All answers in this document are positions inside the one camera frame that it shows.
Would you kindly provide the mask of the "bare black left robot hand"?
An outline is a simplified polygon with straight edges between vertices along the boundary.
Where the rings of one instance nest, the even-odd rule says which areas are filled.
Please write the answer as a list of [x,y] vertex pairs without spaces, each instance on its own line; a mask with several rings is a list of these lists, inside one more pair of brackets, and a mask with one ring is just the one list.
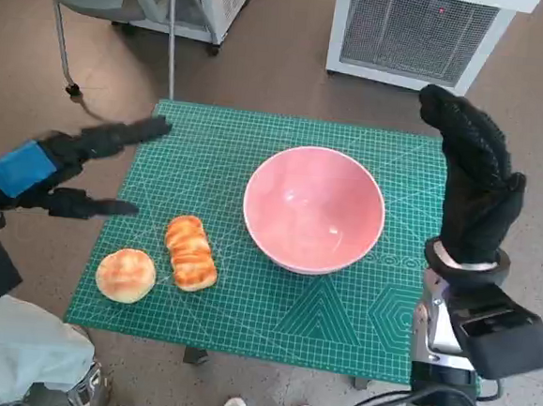
[[89,219],[138,213],[138,206],[116,199],[95,200],[80,188],[65,188],[90,160],[110,158],[127,146],[170,133],[163,116],[134,123],[104,123],[76,135],[52,131],[0,157],[0,210],[43,208],[59,218]]

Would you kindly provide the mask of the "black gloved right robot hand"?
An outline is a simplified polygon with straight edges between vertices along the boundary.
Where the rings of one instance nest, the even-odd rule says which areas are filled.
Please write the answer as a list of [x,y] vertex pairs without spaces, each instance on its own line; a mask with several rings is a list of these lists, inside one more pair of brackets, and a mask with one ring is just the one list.
[[446,159],[443,249],[455,263],[496,262],[521,212],[526,176],[512,171],[503,132],[466,98],[429,84],[419,100],[420,117],[441,133]]

